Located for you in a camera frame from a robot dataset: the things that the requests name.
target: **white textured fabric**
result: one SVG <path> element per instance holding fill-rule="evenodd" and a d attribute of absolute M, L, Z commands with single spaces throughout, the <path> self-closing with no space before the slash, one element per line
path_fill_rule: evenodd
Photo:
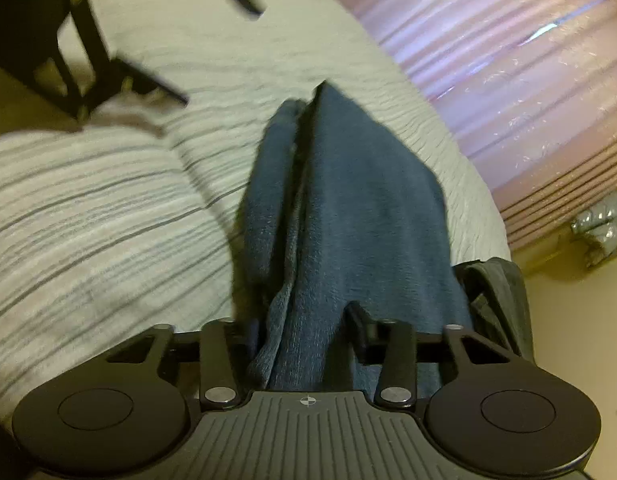
<path fill-rule="evenodd" d="M 437 174 L 454 263 L 508 257 L 485 184 L 432 108 L 335 0 L 92 0 L 112 51 L 190 95 L 133 96 L 82 132 L 0 73 L 0 420 L 20 398 L 157 323 L 194 330 L 241 306 L 237 206 L 266 121 L 328 78 Z M 61 35 L 70 65 L 80 47 Z"/>

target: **dark gray fabric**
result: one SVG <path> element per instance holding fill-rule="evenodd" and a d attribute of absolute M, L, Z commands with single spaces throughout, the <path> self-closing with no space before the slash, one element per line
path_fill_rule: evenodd
<path fill-rule="evenodd" d="M 246 275 L 268 310 L 250 366 L 260 387 L 372 392 L 377 368 L 357 364 L 343 339 L 351 300 L 420 332 L 471 326 L 434 174 L 327 83 L 272 118 L 243 214 Z M 419 396 L 439 386 L 437 368 L 421 365 Z"/>
<path fill-rule="evenodd" d="M 474 330 L 533 362 L 531 315 L 519 267 L 490 258 L 453 269 L 469 298 Z"/>

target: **pink plastic sheet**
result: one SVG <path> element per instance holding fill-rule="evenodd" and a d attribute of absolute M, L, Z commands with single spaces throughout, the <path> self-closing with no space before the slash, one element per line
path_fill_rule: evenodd
<path fill-rule="evenodd" d="M 617 187 L 617 0 L 341 0 L 427 96 L 521 247 Z"/>

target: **beige floor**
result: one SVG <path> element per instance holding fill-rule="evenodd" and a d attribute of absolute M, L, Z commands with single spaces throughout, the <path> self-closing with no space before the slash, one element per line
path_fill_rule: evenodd
<path fill-rule="evenodd" d="M 572 244 L 527 276 L 538 365 L 596 403 L 602 436 L 587 471 L 617 480 L 617 258 L 585 271 Z"/>

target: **folded blue fabric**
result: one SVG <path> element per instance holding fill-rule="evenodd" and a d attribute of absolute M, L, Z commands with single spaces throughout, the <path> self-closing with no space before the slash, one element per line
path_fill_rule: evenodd
<path fill-rule="evenodd" d="M 329 83 L 270 121 L 244 198 L 244 264 L 266 312 L 249 373 L 276 390 L 365 390 L 343 333 L 357 300 L 418 332 L 472 326 L 451 269 L 444 195 L 434 174 Z M 418 396 L 441 386 L 421 365 Z"/>

